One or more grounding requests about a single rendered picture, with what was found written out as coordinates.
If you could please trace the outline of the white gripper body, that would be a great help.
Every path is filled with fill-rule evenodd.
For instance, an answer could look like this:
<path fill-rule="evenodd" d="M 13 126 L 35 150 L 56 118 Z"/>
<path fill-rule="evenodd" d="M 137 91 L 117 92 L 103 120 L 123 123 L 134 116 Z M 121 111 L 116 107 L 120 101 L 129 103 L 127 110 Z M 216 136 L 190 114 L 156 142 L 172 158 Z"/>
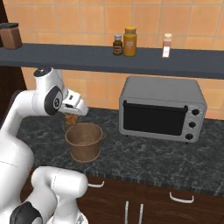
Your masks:
<path fill-rule="evenodd" d="M 59 111 L 63 114 L 85 116 L 88 113 L 88 106 L 79 93 L 69 92 Z"/>

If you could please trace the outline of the brown round basket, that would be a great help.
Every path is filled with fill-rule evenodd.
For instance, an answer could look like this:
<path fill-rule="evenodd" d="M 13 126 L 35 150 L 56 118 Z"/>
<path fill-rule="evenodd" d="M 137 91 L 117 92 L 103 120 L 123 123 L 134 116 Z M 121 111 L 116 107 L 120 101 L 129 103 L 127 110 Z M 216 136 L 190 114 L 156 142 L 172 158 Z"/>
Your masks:
<path fill-rule="evenodd" d="M 99 157 L 101 140 L 106 135 L 99 125 L 90 122 L 79 122 L 65 131 L 71 156 L 79 163 L 89 163 Z"/>

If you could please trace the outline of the dark wood cabinet door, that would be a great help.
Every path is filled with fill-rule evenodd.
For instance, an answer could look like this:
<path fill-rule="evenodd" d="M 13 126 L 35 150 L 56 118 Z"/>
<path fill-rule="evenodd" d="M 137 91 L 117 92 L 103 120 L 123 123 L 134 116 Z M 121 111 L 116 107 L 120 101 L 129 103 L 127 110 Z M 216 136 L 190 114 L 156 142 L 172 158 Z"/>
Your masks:
<path fill-rule="evenodd" d="M 102 195 L 99 199 L 82 197 L 78 199 L 78 206 L 86 215 L 89 224 L 124 224 L 126 201 L 130 202 L 127 198 L 114 198 L 110 195 Z M 129 206 L 128 224 L 134 224 L 131 206 Z"/>
<path fill-rule="evenodd" d="M 190 208 L 189 205 L 171 205 L 145 201 L 142 224 L 221 224 L 221 213 Z"/>

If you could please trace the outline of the small brown lump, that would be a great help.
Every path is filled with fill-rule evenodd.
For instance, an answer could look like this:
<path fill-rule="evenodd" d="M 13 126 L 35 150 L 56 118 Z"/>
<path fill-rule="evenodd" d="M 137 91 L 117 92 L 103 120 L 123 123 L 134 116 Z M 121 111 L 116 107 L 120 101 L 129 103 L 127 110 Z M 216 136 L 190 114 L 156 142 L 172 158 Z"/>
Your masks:
<path fill-rule="evenodd" d="M 75 125 L 77 123 L 78 116 L 72 114 L 66 114 L 66 124 Z"/>

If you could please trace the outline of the small brown bottle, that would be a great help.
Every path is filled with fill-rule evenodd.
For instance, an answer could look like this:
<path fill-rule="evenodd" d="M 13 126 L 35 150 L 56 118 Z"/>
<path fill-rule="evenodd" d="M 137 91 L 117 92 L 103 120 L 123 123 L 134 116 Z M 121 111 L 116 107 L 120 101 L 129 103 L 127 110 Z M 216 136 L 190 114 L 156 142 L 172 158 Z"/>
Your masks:
<path fill-rule="evenodd" d="M 113 54 L 114 55 L 122 55 L 123 54 L 123 42 L 122 42 L 121 35 L 114 36 Z"/>

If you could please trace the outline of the black toaster oven door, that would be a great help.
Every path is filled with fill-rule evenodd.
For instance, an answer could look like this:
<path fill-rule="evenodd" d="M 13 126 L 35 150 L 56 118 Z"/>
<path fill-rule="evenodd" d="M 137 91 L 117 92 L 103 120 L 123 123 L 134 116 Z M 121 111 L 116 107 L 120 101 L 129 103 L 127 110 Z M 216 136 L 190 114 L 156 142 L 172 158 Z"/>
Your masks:
<path fill-rule="evenodd" d="M 186 113 L 166 110 L 123 107 L 123 127 L 126 130 L 180 136 Z"/>

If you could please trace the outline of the orange jar with yellow lid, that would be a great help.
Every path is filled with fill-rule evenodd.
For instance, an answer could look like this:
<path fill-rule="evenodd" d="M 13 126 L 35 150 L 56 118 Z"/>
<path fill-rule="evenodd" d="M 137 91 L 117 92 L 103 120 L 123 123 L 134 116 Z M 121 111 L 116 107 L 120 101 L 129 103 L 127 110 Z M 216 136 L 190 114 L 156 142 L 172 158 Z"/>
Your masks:
<path fill-rule="evenodd" d="M 130 26 L 124 28 L 123 34 L 123 54 L 127 57 L 133 57 L 137 52 L 137 28 Z"/>

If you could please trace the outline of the grey toaster oven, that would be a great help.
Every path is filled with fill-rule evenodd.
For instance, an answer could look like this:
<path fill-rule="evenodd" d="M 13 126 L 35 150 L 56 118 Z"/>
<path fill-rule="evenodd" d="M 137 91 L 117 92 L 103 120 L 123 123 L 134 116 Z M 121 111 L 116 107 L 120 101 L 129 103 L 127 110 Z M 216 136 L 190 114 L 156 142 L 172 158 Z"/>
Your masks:
<path fill-rule="evenodd" d="M 123 102 L 182 108 L 188 107 L 180 136 L 126 130 L 123 127 Z M 207 103 L 195 80 L 130 76 L 119 98 L 119 131 L 125 136 L 151 137 L 194 143 L 198 140 L 207 112 Z"/>

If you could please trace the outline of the dark wood drawer front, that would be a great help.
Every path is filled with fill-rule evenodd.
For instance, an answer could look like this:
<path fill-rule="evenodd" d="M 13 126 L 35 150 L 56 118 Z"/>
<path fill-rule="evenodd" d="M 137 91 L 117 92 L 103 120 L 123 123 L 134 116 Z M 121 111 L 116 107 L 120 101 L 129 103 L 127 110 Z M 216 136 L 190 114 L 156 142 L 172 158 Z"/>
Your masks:
<path fill-rule="evenodd" d="M 104 181 L 104 186 L 100 190 L 95 190 L 93 187 L 88 188 L 87 193 L 84 195 L 86 200 L 90 197 L 99 199 L 103 194 L 110 195 L 114 198 L 138 197 L 144 199 L 149 189 L 149 187 L 144 184 L 121 181 L 118 179 L 94 177 L 91 175 L 87 175 L 87 179 L 91 184 L 100 184 Z"/>
<path fill-rule="evenodd" d="M 172 200 L 170 196 L 179 200 L 194 199 L 194 201 L 193 203 L 177 202 Z M 218 214 L 224 214 L 224 198 L 222 197 L 205 195 L 196 192 L 180 191 L 159 186 L 149 186 L 147 188 L 146 197 L 147 200 L 153 200 L 173 206 L 207 210 Z"/>

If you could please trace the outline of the brown jar with black lid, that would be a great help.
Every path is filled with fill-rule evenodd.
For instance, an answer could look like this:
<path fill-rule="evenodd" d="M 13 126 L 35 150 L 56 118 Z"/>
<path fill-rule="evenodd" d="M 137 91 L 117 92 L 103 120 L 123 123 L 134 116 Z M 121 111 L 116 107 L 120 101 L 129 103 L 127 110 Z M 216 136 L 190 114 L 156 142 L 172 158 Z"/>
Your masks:
<path fill-rule="evenodd" d="M 18 49 L 23 43 L 18 29 L 18 23 L 1 23 L 0 37 L 5 49 Z"/>

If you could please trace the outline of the pink and white shaker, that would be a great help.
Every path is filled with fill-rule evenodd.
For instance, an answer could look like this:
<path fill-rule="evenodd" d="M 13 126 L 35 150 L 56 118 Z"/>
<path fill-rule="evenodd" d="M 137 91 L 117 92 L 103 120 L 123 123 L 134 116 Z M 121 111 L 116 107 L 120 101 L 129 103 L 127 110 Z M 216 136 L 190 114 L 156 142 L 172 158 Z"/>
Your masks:
<path fill-rule="evenodd" d="M 164 41 L 163 41 L 163 51 L 162 51 L 163 58 L 170 57 L 171 46 L 172 46 L 172 35 L 170 33 L 166 33 L 164 35 Z"/>

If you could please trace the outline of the dark grey wall shelf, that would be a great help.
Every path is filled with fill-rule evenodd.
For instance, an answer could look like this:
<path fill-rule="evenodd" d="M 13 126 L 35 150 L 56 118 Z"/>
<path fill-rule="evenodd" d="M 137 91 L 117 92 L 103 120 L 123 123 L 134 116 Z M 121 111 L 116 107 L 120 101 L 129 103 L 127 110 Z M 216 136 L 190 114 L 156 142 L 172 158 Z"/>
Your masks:
<path fill-rule="evenodd" d="M 0 66 L 224 80 L 224 51 L 172 49 L 166 59 L 160 48 L 139 47 L 134 57 L 125 57 L 110 46 L 24 44 L 0 48 Z"/>

